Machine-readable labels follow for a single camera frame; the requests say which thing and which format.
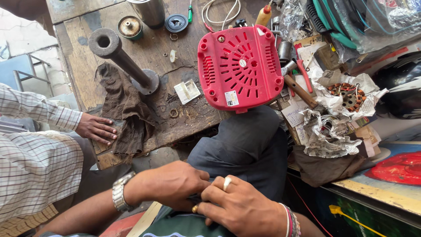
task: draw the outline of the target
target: hand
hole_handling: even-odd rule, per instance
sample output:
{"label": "hand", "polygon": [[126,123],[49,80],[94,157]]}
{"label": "hand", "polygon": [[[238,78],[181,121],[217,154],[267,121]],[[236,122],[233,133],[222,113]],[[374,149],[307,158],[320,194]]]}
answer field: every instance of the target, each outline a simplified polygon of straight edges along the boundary
{"label": "hand", "polygon": [[208,172],[176,161],[140,172],[126,184],[123,195],[129,205],[157,201],[174,210],[191,212],[194,204],[187,197],[201,193],[210,185],[208,181]]}
{"label": "hand", "polygon": [[111,145],[111,142],[99,137],[98,135],[116,139],[117,136],[112,134],[116,133],[116,130],[100,123],[112,124],[112,121],[106,118],[99,118],[97,116],[83,113],[75,132],[83,138],[90,138],[97,142]]}
{"label": "hand", "polygon": [[266,198],[250,183],[232,175],[228,177],[232,182],[226,192],[222,190],[225,179],[221,176],[202,192],[202,200],[212,202],[201,202],[197,210],[208,217],[206,225],[215,221],[238,237],[285,236],[284,207]]}

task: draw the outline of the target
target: metal base plate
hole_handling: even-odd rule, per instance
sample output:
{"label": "metal base plate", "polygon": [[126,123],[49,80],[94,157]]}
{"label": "metal base plate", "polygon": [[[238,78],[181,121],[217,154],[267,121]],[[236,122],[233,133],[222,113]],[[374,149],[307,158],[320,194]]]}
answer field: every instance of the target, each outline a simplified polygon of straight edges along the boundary
{"label": "metal base plate", "polygon": [[153,94],[159,87],[159,77],[154,71],[150,69],[142,69],[142,71],[151,79],[151,85],[149,87],[143,87],[139,84],[139,82],[130,77],[132,84],[140,91],[140,93],[144,95]]}

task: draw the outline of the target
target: green screwdriver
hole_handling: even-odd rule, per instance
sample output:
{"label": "green screwdriver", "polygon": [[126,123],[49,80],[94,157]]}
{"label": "green screwdriver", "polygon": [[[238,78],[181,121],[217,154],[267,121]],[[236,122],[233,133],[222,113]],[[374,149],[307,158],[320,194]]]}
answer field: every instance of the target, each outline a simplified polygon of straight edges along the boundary
{"label": "green screwdriver", "polygon": [[192,0],[190,0],[190,6],[189,6],[189,22],[192,22],[193,18],[193,8],[192,8]]}

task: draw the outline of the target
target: gold ring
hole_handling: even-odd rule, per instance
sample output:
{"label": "gold ring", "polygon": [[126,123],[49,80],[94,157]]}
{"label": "gold ring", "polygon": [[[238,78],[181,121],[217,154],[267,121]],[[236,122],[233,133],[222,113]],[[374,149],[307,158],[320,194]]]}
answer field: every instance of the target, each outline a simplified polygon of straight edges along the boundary
{"label": "gold ring", "polygon": [[230,177],[225,177],[224,187],[222,189],[224,192],[226,192],[226,189],[228,188],[228,185],[231,181],[232,179]]}
{"label": "gold ring", "polygon": [[199,207],[198,207],[197,205],[196,205],[196,206],[194,206],[194,207],[192,207],[192,212],[193,212],[193,213],[197,213],[198,208],[199,208]]}

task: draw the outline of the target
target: wristwatch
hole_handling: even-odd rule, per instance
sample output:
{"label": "wristwatch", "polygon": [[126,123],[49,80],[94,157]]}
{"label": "wristwatch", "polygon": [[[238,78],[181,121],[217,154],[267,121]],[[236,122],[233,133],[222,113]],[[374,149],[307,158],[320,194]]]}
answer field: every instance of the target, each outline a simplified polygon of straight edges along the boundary
{"label": "wristwatch", "polygon": [[124,185],[135,175],[136,173],[132,171],[115,181],[112,185],[112,201],[114,202],[114,206],[118,211],[133,211],[133,209],[136,208],[127,204],[123,196]]}

